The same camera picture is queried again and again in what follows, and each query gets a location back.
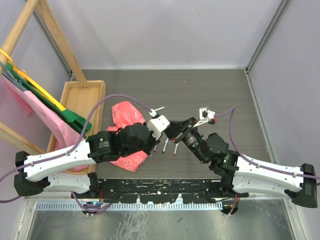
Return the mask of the short white pen red tip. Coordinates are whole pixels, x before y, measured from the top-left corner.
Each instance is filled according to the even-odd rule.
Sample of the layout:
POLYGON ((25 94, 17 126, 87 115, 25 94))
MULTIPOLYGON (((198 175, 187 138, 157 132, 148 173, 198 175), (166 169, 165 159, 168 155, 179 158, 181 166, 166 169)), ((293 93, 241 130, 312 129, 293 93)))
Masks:
POLYGON ((173 152, 173 156, 174 156, 174 157, 177 155, 178 145, 179 145, 179 143, 176 143, 176 144, 175 144, 174 152, 173 152))

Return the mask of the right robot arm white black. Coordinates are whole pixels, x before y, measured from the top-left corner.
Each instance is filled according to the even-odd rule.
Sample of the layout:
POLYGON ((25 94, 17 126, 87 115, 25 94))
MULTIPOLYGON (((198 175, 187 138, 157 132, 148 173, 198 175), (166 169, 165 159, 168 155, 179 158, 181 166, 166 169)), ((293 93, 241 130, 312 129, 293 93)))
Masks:
POLYGON ((290 198, 295 205, 317 208, 317 181, 313 165, 278 165, 251 158, 237 150, 216 132, 203 138, 194 117, 171 121, 164 134, 175 144, 183 142, 192 154, 221 177, 219 191, 225 197, 233 194, 277 195, 290 198))

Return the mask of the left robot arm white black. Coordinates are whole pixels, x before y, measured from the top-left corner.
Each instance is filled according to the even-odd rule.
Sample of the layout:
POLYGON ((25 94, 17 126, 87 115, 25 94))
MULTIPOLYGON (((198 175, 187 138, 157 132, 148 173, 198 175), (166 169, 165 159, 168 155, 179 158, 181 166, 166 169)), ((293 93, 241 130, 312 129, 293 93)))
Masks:
POLYGON ((140 151, 149 155, 161 136, 158 129, 145 123, 135 123, 117 131, 100 131, 73 146, 45 154, 18 152, 15 155, 18 173, 14 177, 14 188, 20 197, 40 194, 46 187, 53 186, 49 177, 57 172, 113 162, 140 151))

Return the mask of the coral patterned cloth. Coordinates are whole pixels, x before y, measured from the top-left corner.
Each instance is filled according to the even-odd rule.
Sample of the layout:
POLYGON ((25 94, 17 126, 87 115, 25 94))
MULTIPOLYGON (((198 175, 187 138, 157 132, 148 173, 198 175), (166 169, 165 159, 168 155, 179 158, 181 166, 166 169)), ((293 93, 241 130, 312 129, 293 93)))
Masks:
POLYGON ((115 132, 120 157, 112 161, 115 166, 135 172, 144 163, 149 154, 142 151, 143 140, 149 135, 146 119, 129 101, 122 101, 112 106, 113 126, 109 132, 115 132))

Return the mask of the green garment on hanger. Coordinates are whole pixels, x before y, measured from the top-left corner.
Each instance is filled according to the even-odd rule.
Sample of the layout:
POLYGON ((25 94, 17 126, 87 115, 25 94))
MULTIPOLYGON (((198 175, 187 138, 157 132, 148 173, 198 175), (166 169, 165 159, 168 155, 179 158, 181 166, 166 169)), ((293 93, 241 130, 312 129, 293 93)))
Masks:
POLYGON ((84 117, 78 115, 77 113, 69 110, 66 107, 65 107, 66 110, 61 111, 54 104, 52 104, 49 100, 47 100, 43 95, 41 95, 41 93, 38 92, 37 89, 35 89, 33 85, 31 85, 23 77, 21 77, 17 73, 15 73, 13 71, 12 65, 9 62, 7 63, 6 67, 16 80, 20 80, 22 82, 22 85, 27 89, 27 91, 30 91, 32 94, 34 94, 35 97, 40 102, 42 102, 48 109, 50 109, 55 114, 57 114, 67 125, 69 125, 78 134, 81 134, 83 127, 85 125, 85 122, 86 122, 86 119, 84 117))

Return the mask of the pink garment on hanger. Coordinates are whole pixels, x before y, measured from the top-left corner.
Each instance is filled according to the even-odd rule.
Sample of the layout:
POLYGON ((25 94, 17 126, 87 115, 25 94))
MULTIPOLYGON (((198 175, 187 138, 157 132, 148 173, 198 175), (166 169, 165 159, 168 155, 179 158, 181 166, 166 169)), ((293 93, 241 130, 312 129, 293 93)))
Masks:
POLYGON ((51 130, 56 138, 55 150, 64 149, 76 144, 80 134, 72 129, 55 112, 45 106, 35 94, 29 90, 21 91, 3 75, 0 76, 0 80, 28 116, 35 113, 51 130))

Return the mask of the wooden rack base tray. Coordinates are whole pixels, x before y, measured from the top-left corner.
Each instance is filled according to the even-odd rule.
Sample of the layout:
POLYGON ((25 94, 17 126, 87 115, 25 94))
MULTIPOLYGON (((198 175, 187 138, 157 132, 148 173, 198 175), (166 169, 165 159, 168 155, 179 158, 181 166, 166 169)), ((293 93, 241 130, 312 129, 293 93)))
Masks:
MULTIPOLYGON (((88 117, 93 107, 106 95, 106 84, 103 80, 89 80, 87 84, 88 88, 81 88, 77 81, 66 82, 60 98, 62 105, 84 118, 88 117)), ((104 103, 99 105, 91 116, 89 122, 92 124, 92 127, 89 133, 86 134, 87 137, 101 130, 103 109, 104 103)), ((57 140, 51 133, 47 152, 52 152, 55 149, 56 143, 57 140)), ((84 175, 95 172, 95 168, 95 165, 89 165, 78 172, 70 168, 62 171, 62 173, 84 175)))

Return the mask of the yellow hanger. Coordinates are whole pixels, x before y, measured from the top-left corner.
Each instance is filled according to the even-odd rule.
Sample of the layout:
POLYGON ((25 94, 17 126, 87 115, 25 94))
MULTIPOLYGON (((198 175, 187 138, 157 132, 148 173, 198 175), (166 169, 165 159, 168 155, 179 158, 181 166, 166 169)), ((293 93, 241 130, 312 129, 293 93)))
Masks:
POLYGON ((33 85, 37 91, 44 96, 47 100, 49 100, 52 104, 54 104, 61 111, 65 111, 66 108, 58 102, 51 94, 49 94, 44 88, 42 88, 37 82, 35 82, 32 78, 30 78, 25 71, 21 71, 15 64, 13 59, 2 49, 0 52, 8 59, 8 62, 12 65, 13 71, 18 74, 20 77, 24 78, 29 84, 33 85))

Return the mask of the aluminium corner profile left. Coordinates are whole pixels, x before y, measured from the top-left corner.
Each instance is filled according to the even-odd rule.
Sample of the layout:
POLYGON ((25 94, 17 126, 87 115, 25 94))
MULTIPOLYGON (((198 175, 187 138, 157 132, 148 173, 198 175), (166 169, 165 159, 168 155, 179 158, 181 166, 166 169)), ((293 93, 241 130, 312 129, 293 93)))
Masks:
POLYGON ((44 33, 44 36, 48 40, 50 46, 52 47, 54 53, 58 57, 59 61, 62 63, 64 69, 66 70, 66 72, 68 74, 68 80, 67 81, 68 82, 73 81, 75 79, 74 73, 71 70, 71 68, 70 68, 70 66, 69 66, 69 64, 67 62, 67 59, 65 58, 65 55, 63 54, 61 48, 59 47, 58 43, 54 39, 54 36, 51 33, 49 27, 45 23, 45 20, 44 20, 42 14, 40 13, 40 11, 38 10, 37 6, 35 7, 35 10, 33 11, 33 16, 34 16, 36 22, 38 23, 40 29, 44 33))

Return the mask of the aluminium corner profile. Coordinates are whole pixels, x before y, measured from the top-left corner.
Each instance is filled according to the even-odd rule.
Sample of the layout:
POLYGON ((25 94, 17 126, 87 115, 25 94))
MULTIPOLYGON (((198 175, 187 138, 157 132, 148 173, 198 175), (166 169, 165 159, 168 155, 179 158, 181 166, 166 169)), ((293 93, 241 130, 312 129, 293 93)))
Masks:
POLYGON ((266 30, 263 33, 262 38, 260 39, 252 57, 250 58, 250 61, 248 62, 246 68, 244 69, 247 74, 249 74, 254 67, 257 59, 259 58, 259 55, 261 54, 262 50, 264 49, 265 45, 267 44, 269 38, 273 34, 275 28, 277 27, 281 17, 285 13, 286 9, 288 8, 289 4, 291 3, 291 0, 281 0, 272 15, 272 18, 270 22, 267 25, 266 30))
POLYGON ((66 70, 66 72, 68 74, 68 80, 67 81, 68 82, 73 81, 75 79, 74 73, 71 70, 71 68, 70 68, 70 66, 69 66, 69 64, 67 62, 67 59, 65 58, 65 55, 63 54, 61 48, 59 47, 58 43, 54 39, 54 36, 51 33, 49 27, 45 23, 45 20, 44 20, 42 14, 40 13, 40 11, 38 10, 37 6, 35 7, 35 10, 33 11, 33 16, 34 16, 36 22, 38 23, 40 29, 44 33, 44 36, 48 40, 50 46, 52 47, 54 53, 58 57, 59 61, 62 63, 64 69, 66 70))

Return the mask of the grey-blue hanger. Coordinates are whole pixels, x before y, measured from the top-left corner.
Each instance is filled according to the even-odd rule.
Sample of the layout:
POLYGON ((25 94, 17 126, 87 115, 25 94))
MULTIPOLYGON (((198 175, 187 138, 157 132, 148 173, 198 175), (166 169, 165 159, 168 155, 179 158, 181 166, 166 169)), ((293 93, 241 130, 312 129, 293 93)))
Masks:
POLYGON ((2 75, 4 75, 13 85, 15 85, 22 92, 27 91, 27 89, 23 86, 20 80, 17 80, 13 77, 13 75, 8 71, 8 68, 1 62, 0 66, 2 67, 2 75))

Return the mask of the aluminium corner profile right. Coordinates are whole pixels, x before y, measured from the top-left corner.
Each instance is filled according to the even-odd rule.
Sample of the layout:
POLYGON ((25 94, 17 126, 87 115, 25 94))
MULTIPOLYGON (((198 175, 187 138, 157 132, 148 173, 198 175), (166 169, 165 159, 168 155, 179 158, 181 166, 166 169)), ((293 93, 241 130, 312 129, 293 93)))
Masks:
POLYGON ((259 55, 261 54, 262 50, 264 49, 265 45, 267 44, 269 38, 273 34, 275 28, 277 27, 281 17, 285 13, 286 9, 288 8, 289 4, 291 3, 291 0, 281 0, 272 15, 272 18, 270 22, 267 25, 266 30, 263 33, 262 38, 260 39, 252 57, 250 58, 250 61, 248 62, 246 68, 244 69, 247 74, 249 74, 254 67, 257 59, 259 58, 259 55))

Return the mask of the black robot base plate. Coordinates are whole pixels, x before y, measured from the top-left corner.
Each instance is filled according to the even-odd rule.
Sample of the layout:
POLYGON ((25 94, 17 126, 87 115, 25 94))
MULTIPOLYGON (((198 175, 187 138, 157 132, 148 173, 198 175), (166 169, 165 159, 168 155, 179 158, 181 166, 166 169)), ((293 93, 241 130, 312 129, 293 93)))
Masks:
POLYGON ((98 199, 104 203, 183 204, 217 203, 219 199, 234 198, 236 192, 222 188, 214 179, 99 179, 94 189, 76 193, 77 199, 98 199))

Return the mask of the wooden clothes rack frame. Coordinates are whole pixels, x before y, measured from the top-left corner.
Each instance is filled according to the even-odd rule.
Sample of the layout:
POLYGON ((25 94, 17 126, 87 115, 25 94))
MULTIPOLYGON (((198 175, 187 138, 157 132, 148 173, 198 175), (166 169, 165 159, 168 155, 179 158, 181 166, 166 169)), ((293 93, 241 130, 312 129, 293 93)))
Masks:
MULTIPOLYGON (((54 42, 56 43, 58 49, 62 53, 62 56, 66 60, 68 67, 74 74, 77 84, 81 89, 88 89, 88 81, 81 70, 79 63, 74 56, 74 53, 68 44, 68 41, 60 28, 57 19, 51 10, 49 3, 46 0, 28 0, 21 13, 19 14, 16 22, 14 23, 11 31, 7 35, 2 47, 0 48, 3 53, 0 54, 0 61, 4 65, 7 64, 8 60, 11 59, 11 54, 13 53, 18 41, 20 40, 22 33, 24 32, 27 23, 29 22, 34 10, 38 10, 44 24, 48 28, 54 42)), ((42 154, 44 151, 36 146, 34 143, 30 142, 22 135, 15 132, 13 129, 5 125, 0 124, 0 137, 5 141, 11 143, 15 147, 26 151, 30 154, 42 154)))

